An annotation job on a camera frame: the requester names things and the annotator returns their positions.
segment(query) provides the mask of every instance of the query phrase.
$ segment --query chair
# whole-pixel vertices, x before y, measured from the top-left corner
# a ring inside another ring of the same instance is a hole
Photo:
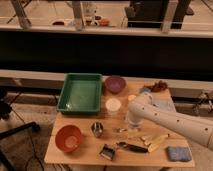
[[[125,8],[128,27],[159,28],[169,0],[131,1]],[[172,28],[180,29],[191,0],[179,0]]]
[[[12,108],[9,104],[4,102],[4,97],[6,96],[6,91],[5,90],[0,90],[0,120],[1,119],[8,119],[9,118],[9,113],[12,111]],[[0,132],[0,140],[7,138],[13,134],[16,134],[22,130],[28,129],[28,128],[32,128],[33,131],[37,132],[40,130],[40,126],[38,124],[36,124],[35,122],[30,122],[27,124],[24,124],[20,127],[17,128],[13,128],[10,129],[8,131],[5,132]],[[9,160],[6,158],[6,156],[4,155],[4,153],[1,151],[0,148],[0,162],[3,163],[3,165],[9,170],[9,171],[15,171],[15,168],[13,167],[13,165],[9,162]]]

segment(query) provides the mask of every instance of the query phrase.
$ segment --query red bowl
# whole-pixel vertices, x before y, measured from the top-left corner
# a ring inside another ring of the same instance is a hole
[[[105,80],[105,87],[111,93],[120,93],[126,86],[126,81],[117,75],[112,75]]]
[[[63,152],[72,152],[79,147],[82,139],[80,129],[75,125],[62,127],[56,134],[56,146]]]

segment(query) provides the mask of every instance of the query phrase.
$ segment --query floor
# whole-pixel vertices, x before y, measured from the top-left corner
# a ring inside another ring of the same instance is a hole
[[[129,1],[96,2],[96,15],[110,19],[111,26],[126,27],[127,19],[124,7],[128,6],[128,4]],[[213,8],[213,1],[192,0],[190,7],[195,14],[185,16],[182,30],[213,31],[213,11],[210,9]],[[51,2],[34,0],[25,8],[25,12],[34,26],[51,26],[57,20],[64,21],[66,26],[73,23],[73,11],[66,1]],[[14,13],[9,0],[0,1],[0,24],[7,23]],[[9,22],[9,25],[17,24],[17,17]]]
[[[8,121],[0,120],[0,130],[8,130],[12,127],[22,125],[19,116],[25,121],[36,121],[41,126],[39,133],[31,132],[36,154],[42,161],[45,171],[51,170],[65,170],[61,165],[45,164],[43,159],[46,153],[48,141],[52,131],[54,119],[56,116],[55,105],[57,97],[53,95],[37,95],[37,94],[18,94],[9,93],[6,101],[10,103],[16,96],[18,98],[11,104],[13,112],[10,114]],[[175,103],[176,109],[179,112],[194,115],[191,104]],[[207,113],[207,107],[203,106],[200,110],[200,116],[207,119],[212,119],[211,115]],[[211,171],[213,168],[213,152],[190,141],[189,144],[196,163],[195,168],[172,168],[171,171]],[[0,146],[2,151],[7,155],[8,159],[12,161],[18,171],[25,170],[25,166],[29,158],[33,155],[32,144],[29,139],[27,131],[23,131],[7,139],[1,140]],[[101,171],[101,166],[70,166],[74,171]],[[27,167],[28,170],[41,170],[38,161],[32,159]],[[157,171],[160,168],[155,167],[107,167],[107,171]]]

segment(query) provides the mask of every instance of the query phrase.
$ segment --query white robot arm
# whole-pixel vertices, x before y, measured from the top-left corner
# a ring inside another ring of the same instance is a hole
[[[126,119],[131,127],[138,127],[145,118],[213,150],[212,121],[167,111],[152,102],[152,95],[145,92],[129,103]]]

